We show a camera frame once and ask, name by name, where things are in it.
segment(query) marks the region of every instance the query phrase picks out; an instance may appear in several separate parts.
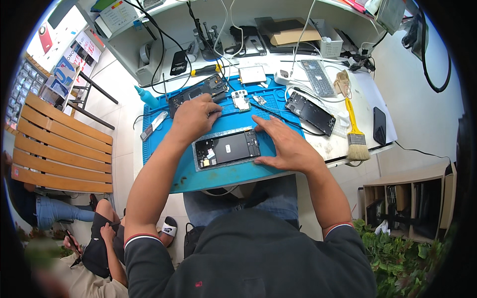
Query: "man's arm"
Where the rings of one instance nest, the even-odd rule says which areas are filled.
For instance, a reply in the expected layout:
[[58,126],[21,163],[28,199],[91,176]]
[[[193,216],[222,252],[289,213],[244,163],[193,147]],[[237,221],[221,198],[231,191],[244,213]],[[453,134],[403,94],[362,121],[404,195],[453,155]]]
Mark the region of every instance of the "man's arm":
[[184,102],[171,129],[139,172],[127,200],[124,241],[136,234],[157,236],[156,224],[166,205],[177,164],[186,148],[212,128],[222,107],[203,94]]
[[281,170],[302,172],[310,188],[311,202],[320,223],[323,237],[336,225],[350,223],[351,211],[348,200],[326,167],[320,154],[297,132],[278,118],[264,120],[252,116],[258,125],[256,131],[266,131],[273,139],[277,156],[261,156],[256,164],[265,164]]
[[108,267],[109,272],[111,273],[111,277],[117,281],[119,281],[123,286],[127,288],[127,278],[126,273],[124,272],[121,263],[119,262],[116,253],[114,252],[113,248],[113,239],[116,236],[113,228],[106,223],[105,226],[101,227],[101,237],[104,239],[104,243],[106,243],[106,253],[108,257]]

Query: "shirt sleeve stripe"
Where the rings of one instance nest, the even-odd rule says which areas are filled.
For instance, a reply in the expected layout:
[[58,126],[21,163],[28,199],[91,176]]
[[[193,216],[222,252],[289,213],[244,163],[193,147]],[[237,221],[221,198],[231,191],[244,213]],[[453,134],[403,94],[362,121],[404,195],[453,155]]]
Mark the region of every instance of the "shirt sleeve stripe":
[[350,227],[354,228],[353,225],[350,224],[350,223],[335,224],[335,225],[331,228],[331,230],[329,230],[328,233],[326,233],[326,236],[328,236],[328,234],[329,234],[331,231],[333,231],[334,229],[336,229],[336,228],[339,227],[339,226],[350,226]]
[[155,239],[157,241],[159,241],[160,243],[162,243],[162,241],[156,236],[156,235],[152,235],[152,234],[135,234],[135,235],[132,235],[131,237],[129,237],[125,242],[124,242],[124,249],[126,249],[126,246],[133,240],[136,240],[136,239],[139,239],[139,238],[150,238],[150,239]]

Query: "shorts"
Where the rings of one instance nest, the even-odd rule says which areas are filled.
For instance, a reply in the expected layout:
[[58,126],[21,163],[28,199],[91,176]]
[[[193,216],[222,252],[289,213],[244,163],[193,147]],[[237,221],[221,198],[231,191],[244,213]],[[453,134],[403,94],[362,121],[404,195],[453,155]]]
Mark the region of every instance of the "shorts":
[[116,237],[113,239],[113,248],[119,261],[124,264],[124,226],[109,221],[99,213],[94,214],[91,240],[83,253],[83,265],[89,271],[103,278],[110,277],[106,244],[101,237],[101,227],[105,226],[106,223],[109,223],[116,232]]

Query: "phone repair workbench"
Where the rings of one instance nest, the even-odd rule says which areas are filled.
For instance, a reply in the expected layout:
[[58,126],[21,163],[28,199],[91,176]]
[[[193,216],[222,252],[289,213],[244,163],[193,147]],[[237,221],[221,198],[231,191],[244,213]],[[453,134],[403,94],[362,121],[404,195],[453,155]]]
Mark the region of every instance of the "phone repair workbench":
[[[168,61],[168,59],[171,59],[171,57],[168,57],[166,54],[166,62]],[[297,55],[297,60],[299,61],[300,59],[312,58],[309,55]],[[269,85],[267,88],[258,83],[242,85],[241,82],[238,81],[238,72],[235,68],[230,69],[232,75],[230,78],[230,83],[236,90],[247,90],[247,98],[251,103],[258,105],[258,103],[252,98],[253,95],[262,96],[267,101],[262,106],[262,108],[277,113],[280,116],[289,120],[290,122],[297,123],[298,125],[301,125],[301,127],[319,134],[321,133],[320,131],[312,127],[310,124],[306,123],[304,120],[299,119],[296,115],[292,114],[289,110],[285,108],[286,87],[275,83],[273,80],[272,74],[276,71],[276,69],[289,69],[291,67],[290,62],[283,62],[290,60],[292,60],[291,54],[268,54],[267,56],[241,58],[239,60],[240,68],[257,65],[263,66],[264,71],[267,74],[267,78],[271,78],[271,80],[268,80]],[[194,67],[199,68],[210,64],[213,64],[213,62],[195,61]],[[324,61],[324,65],[331,65],[331,67],[325,67],[325,70],[332,80],[334,80],[334,78],[336,77],[336,73],[338,73],[340,70],[345,69],[344,66],[334,63],[328,63],[326,61]],[[228,71],[228,67],[225,68],[225,73],[227,76]],[[396,140],[397,137],[395,135],[394,127],[389,112],[384,104],[381,95],[379,94],[376,85],[374,84],[372,77],[369,73],[361,71],[348,72],[348,74],[350,76],[351,92],[353,94],[351,101],[353,103],[356,122],[359,126],[359,129],[365,134],[366,144],[370,154],[376,154],[378,152],[392,148],[394,146],[394,144],[392,144],[392,141]],[[306,74],[304,70],[300,67],[295,67],[293,77],[305,80]],[[205,78],[207,78],[207,76],[190,78],[186,87],[196,84]],[[169,90],[177,90],[182,86],[184,81],[185,78],[182,80],[175,80],[167,83],[166,90],[168,91],[169,98],[179,93],[179,91],[170,92]],[[162,84],[157,85],[154,88],[159,92],[164,92]],[[156,130],[146,140],[146,142],[142,142],[140,138],[141,132],[145,130],[145,128],[162,112],[161,109],[168,109],[164,95],[160,95],[154,92],[151,87],[148,87],[146,89],[149,90],[154,96],[157,96],[159,98],[159,107],[156,109],[149,109],[149,107],[145,105],[143,114],[150,115],[145,116],[144,121],[138,121],[138,123],[135,124],[133,154],[134,177],[137,176],[144,163],[148,160],[149,156],[153,153],[157,145],[161,142],[164,135],[171,127],[173,121],[173,119],[168,116],[156,128]],[[332,101],[339,101],[342,99],[342,94],[339,94],[336,98],[330,98],[330,100]],[[143,103],[139,100],[137,101],[137,104],[143,105]],[[255,114],[264,119],[269,119],[270,116],[270,113],[255,106],[251,106],[251,109],[249,111],[239,112],[239,109],[235,108],[231,99],[230,89],[227,91],[226,98],[219,101],[218,104],[223,107],[222,116],[217,119],[217,121],[212,126],[212,130],[207,134],[219,133],[242,127],[255,127],[256,124],[251,118],[252,115]],[[346,112],[344,101],[325,104],[329,106],[334,112]],[[384,146],[378,144],[373,139],[373,108],[376,106],[386,114],[387,140],[386,145]],[[346,138],[346,135],[331,134],[331,136],[329,137],[326,135],[315,136],[307,133],[300,127],[297,127],[287,122],[286,124],[293,130],[300,133],[320,153],[320,155],[327,163],[328,167],[333,167],[349,162],[349,160],[346,159],[346,154],[348,151],[348,140]],[[257,133],[257,140],[259,142],[259,148],[262,156],[276,155],[273,141],[265,132]],[[196,162],[197,161],[194,159],[192,146],[189,146],[179,162],[170,193],[183,193],[196,190],[206,190],[222,186],[239,185],[290,174],[290,172],[278,170],[269,166],[256,165],[252,161],[240,164],[227,165],[218,168],[210,168],[202,171],[196,171]]]

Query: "jeans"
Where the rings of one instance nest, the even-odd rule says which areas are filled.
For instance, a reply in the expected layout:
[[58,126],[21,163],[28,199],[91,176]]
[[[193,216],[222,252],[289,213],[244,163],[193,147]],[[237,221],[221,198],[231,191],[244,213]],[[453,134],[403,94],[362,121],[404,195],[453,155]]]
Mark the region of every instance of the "jeans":
[[[248,201],[265,200],[252,208],[264,210],[298,224],[298,201],[295,175],[259,181]],[[187,216],[194,226],[208,226],[217,216],[238,211],[246,202],[231,202],[200,191],[184,193]]]
[[92,222],[94,212],[90,206],[73,206],[47,196],[36,197],[36,219],[40,230],[51,229],[53,223],[61,219],[77,219]]

